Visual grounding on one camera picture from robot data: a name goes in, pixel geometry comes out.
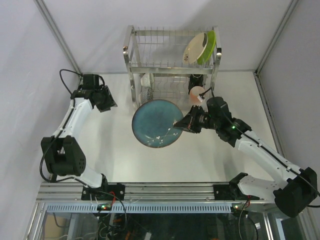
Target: dish rack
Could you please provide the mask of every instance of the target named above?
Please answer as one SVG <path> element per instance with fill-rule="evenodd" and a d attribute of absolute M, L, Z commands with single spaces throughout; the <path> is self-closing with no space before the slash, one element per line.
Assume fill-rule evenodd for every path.
<path fill-rule="evenodd" d="M 185 48 L 194 36 L 214 30 L 216 45 L 210 59 L 202 64 L 184 63 Z M 129 75 L 132 103 L 135 110 L 142 90 L 140 79 L 144 74 L 153 74 L 155 87 L 153 99 L 165 99 L 176 104 L 182 111 L 190 109 L 188 85 L 192 74 L 204 77 L 204 88 L 214 89 L 219 70 L 222 49 L 219 29 L 179 30 L 164 27 L 146 29 L 129 25 L 126 30 L 123 56 Z"/>

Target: two-tier dish rack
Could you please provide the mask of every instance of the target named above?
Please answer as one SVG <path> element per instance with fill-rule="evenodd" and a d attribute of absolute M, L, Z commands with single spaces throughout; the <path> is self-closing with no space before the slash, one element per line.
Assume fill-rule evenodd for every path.
<path fill-rule="evenodd" d="M 184 50 L 194 36 L 214 30 L 216 45 L 210 59 L 203 65 L 184 63 Z M 165 29 L 164 27 L 128 26 L 123 45 L 123 56 L 129 75 L 132 102 L 135 109 L 142 89 L 140 78 L 153 74 L 155 84 L 153 99 L 166 99 L 176 104 L 182 111 L 190 109 L 188 85 L 192 74 L 204 76 L 204 88 L 215 87 L 222 49 L 217 26 L 206 29 Z"/>

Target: wire rack shelf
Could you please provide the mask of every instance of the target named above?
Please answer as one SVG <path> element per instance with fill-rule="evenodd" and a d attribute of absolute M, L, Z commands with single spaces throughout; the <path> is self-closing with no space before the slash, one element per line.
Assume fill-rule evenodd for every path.
<path fill-rule="evenodd" d="M 186 46 L 199 33 L 214 30 L 216 45 L 210 59 L 199 65 L 184 63 Z M 202 74 L 205 87 L 215 87 L 215 81 L 222 55 L 218 27 L 206 29 L 165 29 L 164 27 L 127 28 L 123 56 L 131 85 L 132 102 L 137 109 L 137 95 L 140 93 L 140 77 L 154 75 L 154 99 L 167 99 L 180 108 L 189 103 L 188 82 L 191 74 Z"/>

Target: rack wire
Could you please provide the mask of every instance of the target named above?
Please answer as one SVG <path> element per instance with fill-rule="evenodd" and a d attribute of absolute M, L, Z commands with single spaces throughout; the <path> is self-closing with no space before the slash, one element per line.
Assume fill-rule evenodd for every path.
<path fill-rule="evenodd" d="M 199 65 L 184 63 L 183 54 L 189 42 L 199 33 L 214 30 L 216 46 L 210 59 Z M 123 56 L 128 71 L 132 102 L 137 109 L 137 95 L 141 91 L 140 77 L 151 73 L 155 79 L 154 99 L 167 99 L 180 108 L 190 108 L 188 82 L 191 74 L 202 74 L 205 87 L 215 86 L 220 59 L 221 44 L 218 27 L 211 29 L 165 29 L 164 27 L 135 29 L 128 26 Z"/>

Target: white plate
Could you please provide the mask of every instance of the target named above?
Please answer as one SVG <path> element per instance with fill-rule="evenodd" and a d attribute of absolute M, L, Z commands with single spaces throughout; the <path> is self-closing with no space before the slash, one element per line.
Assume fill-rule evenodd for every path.
<path fill-rule="evenodd" d="M 192 64 L 204 53 L 208 43 L 208 36 L 205 32 L 196 35 L 186 46 L 182 61 L 185 64 Z"/>

